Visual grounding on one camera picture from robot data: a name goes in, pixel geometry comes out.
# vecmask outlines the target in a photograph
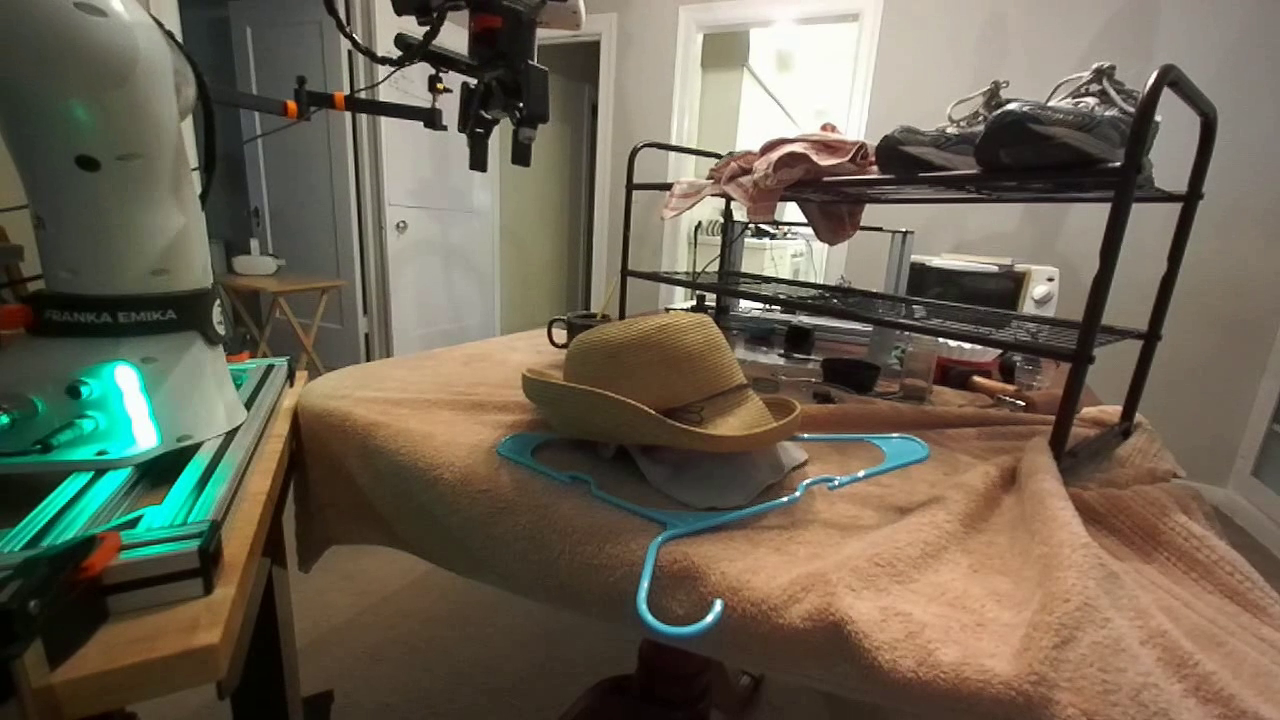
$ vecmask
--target hanger hook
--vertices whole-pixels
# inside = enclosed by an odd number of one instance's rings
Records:
[[[704,636],[710,628],[719,626],[725,616],[725,600],[717,598],[713,610],[693,620],[693,626],[669,626],[661,620],[653,610],[650,610],[650,598],[653,598],[653,576],[658,576],[658,557],[665,554],[669,542],[681,542],[681,535],[695,535],[689,528],[665,528],[650,542],[646,549],[646,565],[639,565],[639,586],[636,586],[636,616],[646,620],[650,632],[658,632],[661,639],[689,639],[689,636]]]

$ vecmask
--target black shoe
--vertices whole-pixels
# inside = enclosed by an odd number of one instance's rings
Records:
[[[977,140],[993,112],[1014,105],[1006,95],[1008,82],[993,82],[986,93],[961,95],[948,108],[946,128],[893,128],[875,143],[875,167],[893,178],[918,178],[918,172],[970,172],[977,167]]]
[[[1071,172],[1123,161],[1137,93],[1118,64],[1091,64],[1060,82],[1047,99],[1006,105],[977,140],[986,172]]]

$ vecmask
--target hat brim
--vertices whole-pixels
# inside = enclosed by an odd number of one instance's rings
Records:
[[[717,415],[704,424],[681,424],[628,398],[573,386],[562,367],[527,367],[525,398],[542,421],[573,441],[597,443],[653,443],[693,453],[753,453],[795,433],[801,406],[789,398],[758,398],[753,390],[717,402]]]

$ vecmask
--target blanket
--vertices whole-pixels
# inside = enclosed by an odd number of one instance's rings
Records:
[[[301,560],[389,543],[636,632],[658,528],[497,459],[499,437],[542,429],[519,367],[548,359],[515,332],[308,386]],[[1071,477],[1027,413],[854,402],[805,429],[902,429],[931,458],[665,549],[661,616],[728,606],[693,652],[886,718],[1280,718],[1280,600],[1150,424]],[[807,449],[807,472],[863,453]]]

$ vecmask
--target white robot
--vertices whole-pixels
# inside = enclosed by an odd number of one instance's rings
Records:
[[[472,167],[497,120],[527,161],[548,117],[533,34],[568,0],[394,3],[428,29],[398,41],[403,64],[472,75]],[[432,50],[448,11],[472,11],[468,57]],[[188,60],[136,0],[0,0],[0,138],[44,267],[33,332],[0,342],[0,477],[140,466],[243,421],[180,138],[192,105]]]

